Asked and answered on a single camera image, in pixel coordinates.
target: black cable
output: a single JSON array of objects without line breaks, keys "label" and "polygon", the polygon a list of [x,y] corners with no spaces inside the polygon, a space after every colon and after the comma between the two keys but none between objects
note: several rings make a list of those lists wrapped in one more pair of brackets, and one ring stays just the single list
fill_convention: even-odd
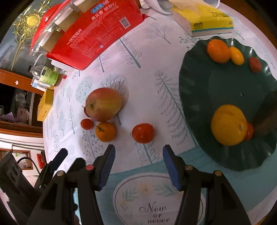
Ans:
[{"label": "black cable", "polygon": [[31,158],[29,158],[29,157],[22,157],[22,158],[20,158],[20,159],[17,161],[17,164],[18,164],[20,161],[22,161],[23,159],[28,159],[28,160],[31,160],[31,161],[32,161],[32,163],[34,164],[35,168],[37,169],[37,172],[38,172],[38,173],[39,173],[39,175],[40,175],[40,172],[39,172],[39,170],[38,170],[38,168],[37,168],[36,164],[35,164],[35,163],[34,163],[34,161],[33,161]]}]

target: red package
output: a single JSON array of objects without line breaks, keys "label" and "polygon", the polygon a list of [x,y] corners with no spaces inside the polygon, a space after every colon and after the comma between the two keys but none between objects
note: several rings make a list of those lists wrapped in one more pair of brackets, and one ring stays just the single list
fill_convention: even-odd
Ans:
[{"label": "red package", "polygon": [[[31,52],[39,48],[42,36],[52,28],[58,13],[69,7],[70,0],[62,3],[48,19],[43,28],[37,30]],[[84,70],[106,48],[122,35],[143,22],[135,0],[104,0],[85,13],[62,35],[47,57]]]}]

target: green plate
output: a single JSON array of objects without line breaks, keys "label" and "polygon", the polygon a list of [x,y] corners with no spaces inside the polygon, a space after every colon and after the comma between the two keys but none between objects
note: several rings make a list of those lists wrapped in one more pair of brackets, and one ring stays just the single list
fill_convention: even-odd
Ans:
[{"label": "green plate", "polygon": [[[206,50],[211,39],[219,39],[229,47],[238,48],[244,56],[244,64],[238,66],[231,60],[225,64],[214,62]],[[263,114],[261,112],[264,111],[268,96],[276,101],[272,95],[276,96],[277,81],[268,64],[259,58],[263,68],[254,74],[248,66],[249,57],[259,58],[251,47],[240,44],[234,38],[214,36],[209,40],[198,41],[185,54],[179,74],[184,115],[194,137],[214,161],[235,171],[260,166],[275,151],[277,142],[277,131],[274,130],[266,136],[253,137],[250,141],[228,147],[218,143],[211,132],[212,116],[221,105],[239,107],[252,123],[253,118]]]}]

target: yellow tissue pack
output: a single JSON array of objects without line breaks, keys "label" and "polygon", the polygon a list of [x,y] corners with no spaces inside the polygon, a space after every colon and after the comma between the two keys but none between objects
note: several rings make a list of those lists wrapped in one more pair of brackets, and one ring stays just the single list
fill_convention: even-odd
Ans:
[{"label": "yellow tissue pack", "polygon": [[230,33],[233,20],[219,9],[202,0],[170,0],[173,18],[192,37]]},{"label": "yellow tissue pack", "polygon": [[37,120],[44,121],[53,105],[54,91],[46,89],[37,108]]}]

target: tablecloth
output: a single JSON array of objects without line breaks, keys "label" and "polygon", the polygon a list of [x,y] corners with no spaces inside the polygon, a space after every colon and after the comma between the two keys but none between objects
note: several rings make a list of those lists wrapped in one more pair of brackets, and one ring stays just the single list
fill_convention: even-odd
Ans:
[{"label": "tablecloth", "polygon": [[[67,171],[75,158],[93,163],[108,144],[113,144],[116,158],[111,175],[106,187],[97,193],[104,224],[173,224],[181,193],[172,186],[162,158],[162,147],[170,144],[175,154],[198,170],[221,170],[251,222],[258,222],[276,200],[277,178],[269,171],[277,168],[277,153],[253,170],[234,172],[219,166],[198,146],[186,125],[180,102],[179,70],[185,53],[197,41],[214,35],[190,37],[172,16],[152,9],[141,11],[149,15],[143,23],[119,38],[85,70],[74,70],[55,90],[53,107],[43,123],[47,161],[66,148],[68,156],[59,170]],[[235,22],[234,30],[219,36],[233,37],[251,46],[277,78],[277,63],[264,40],[237,17],[230,16]],[[109,143],[99,141],[94,129],[85,131],[80,127],[80,121],[86,118],[82,108],[86,97],[99,87],[116,89],[125,104],[112,119],[117,135]],[[132,139],[130,133],[139,123],[153,125],[152,142],[139,144]],[[200,207],[199,223],[205,212],[204,195]]]}]

